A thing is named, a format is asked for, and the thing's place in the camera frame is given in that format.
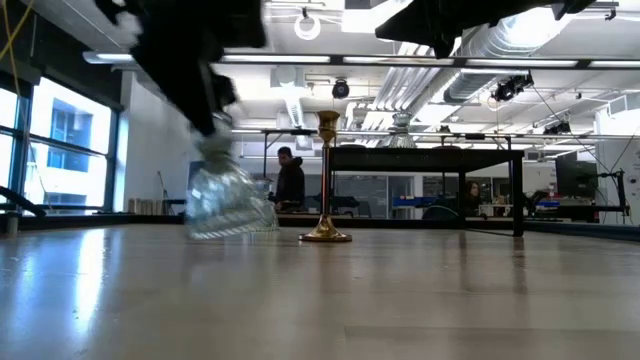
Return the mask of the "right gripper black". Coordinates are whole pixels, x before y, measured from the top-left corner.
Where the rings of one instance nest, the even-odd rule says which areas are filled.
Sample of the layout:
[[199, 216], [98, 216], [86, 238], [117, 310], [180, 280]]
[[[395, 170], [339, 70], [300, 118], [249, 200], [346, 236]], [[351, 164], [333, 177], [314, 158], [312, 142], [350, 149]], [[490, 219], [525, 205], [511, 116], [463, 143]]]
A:
[[409, 42], [449, 57], [465, 30], [523, 13], [536, 7], [565, 5], [563, 0], [413, 0], [375, 29], [379, 39]]

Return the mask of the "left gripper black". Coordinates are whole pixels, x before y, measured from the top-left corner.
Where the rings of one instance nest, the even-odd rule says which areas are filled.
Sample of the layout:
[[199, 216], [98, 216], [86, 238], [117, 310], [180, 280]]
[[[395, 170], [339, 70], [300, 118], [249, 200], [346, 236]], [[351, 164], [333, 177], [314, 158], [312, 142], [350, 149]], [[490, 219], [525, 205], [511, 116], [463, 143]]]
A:
[[148, 29], [137, 36], [132, 56], [170, 102], [195, 103], [191, 126], [211, 136], [216, 132], [214, 119], [229, 120], [225, 108], [237, 101], [232, 80], [216, 73], [211, 64], [226, 48], [238, 45], [239, 32], [234, 29]]

